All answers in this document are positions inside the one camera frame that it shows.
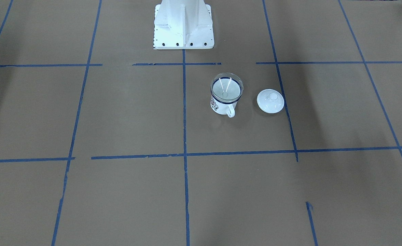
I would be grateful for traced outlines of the white enamel mug blue rim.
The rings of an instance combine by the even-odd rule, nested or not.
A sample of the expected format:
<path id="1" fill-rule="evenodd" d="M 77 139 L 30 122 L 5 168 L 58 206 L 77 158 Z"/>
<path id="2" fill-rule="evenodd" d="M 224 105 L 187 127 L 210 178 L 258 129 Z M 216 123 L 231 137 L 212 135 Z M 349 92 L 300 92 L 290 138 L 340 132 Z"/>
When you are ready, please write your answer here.
<path id="1" fill-rule="evenodd" d="M 227 115 L 232 118 L 236 114 L 238 101 L 242 97 L 243 90 L 215 91 L 211 89 L 210 107 L 217 114 Z"/>

